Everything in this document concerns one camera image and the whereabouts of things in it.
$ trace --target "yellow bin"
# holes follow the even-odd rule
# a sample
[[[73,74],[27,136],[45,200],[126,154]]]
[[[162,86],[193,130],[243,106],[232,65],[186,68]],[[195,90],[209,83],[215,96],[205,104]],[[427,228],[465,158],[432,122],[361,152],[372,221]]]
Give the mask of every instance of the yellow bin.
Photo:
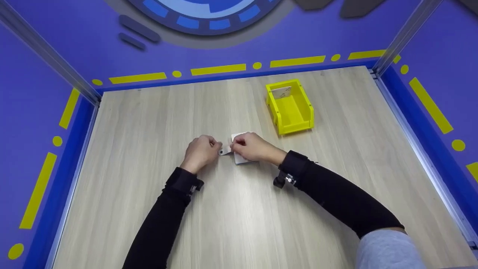
[[[267,84],[267,106],[279,135],[312,129],[314,108],[298,79]]]

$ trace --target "wrist-mounted device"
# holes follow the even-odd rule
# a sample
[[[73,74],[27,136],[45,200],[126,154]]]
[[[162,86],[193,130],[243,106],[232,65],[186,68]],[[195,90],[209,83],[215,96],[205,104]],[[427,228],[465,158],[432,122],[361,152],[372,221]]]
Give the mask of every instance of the wrist-mounted device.
[[[294,185],[308,163],[308,158],[295,151],[289,151],[284,161],[279,165],[279,175],[274,178],[274,186],[283,188],[285,182]]]
[[[186,195],[193,195],[195,191],[200,191],[204,181],[197,176],[182,168],[176,167],[174,172],[166,181],[166,187],[176,189]]]

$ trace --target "hand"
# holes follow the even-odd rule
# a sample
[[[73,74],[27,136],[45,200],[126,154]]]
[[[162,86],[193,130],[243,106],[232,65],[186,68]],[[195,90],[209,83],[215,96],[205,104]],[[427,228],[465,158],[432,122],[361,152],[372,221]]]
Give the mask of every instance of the hand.
[[[265,141],[256,133],[244,133],[234,138],[231,150],[251,161],[266,161],[279,166],[287,153]]]
[[[196,137],[186,149],[183,163],[180,168],[197,174],[201,168],[212,163],[219,156],[221,142],[217,142],[210,135]]]

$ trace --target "circular emblem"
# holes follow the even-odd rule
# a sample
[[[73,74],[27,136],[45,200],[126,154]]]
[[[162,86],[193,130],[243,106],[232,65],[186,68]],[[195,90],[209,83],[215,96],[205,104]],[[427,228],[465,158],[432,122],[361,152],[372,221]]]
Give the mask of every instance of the circular emblem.
[[[196,35],[227,34],[269,13],[280,0],[128,0],[174,30]]]

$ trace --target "black arm sleeve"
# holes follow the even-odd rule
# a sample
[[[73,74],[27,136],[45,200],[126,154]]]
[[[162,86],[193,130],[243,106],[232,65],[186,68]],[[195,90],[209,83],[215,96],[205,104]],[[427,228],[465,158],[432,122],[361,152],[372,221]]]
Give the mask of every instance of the black arm sleeve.
[[[197,180],[194,174],[176,168],[168,182],[184,183],[192,180]],[[134,238],[124,269],[166,268],[184,211],[190,201],[190,195],[166,183]]]
[[[358,236],[382,228],[404,226],[385,206],[342,176],[290,151],[280,167],[296,179],[295,186]]]

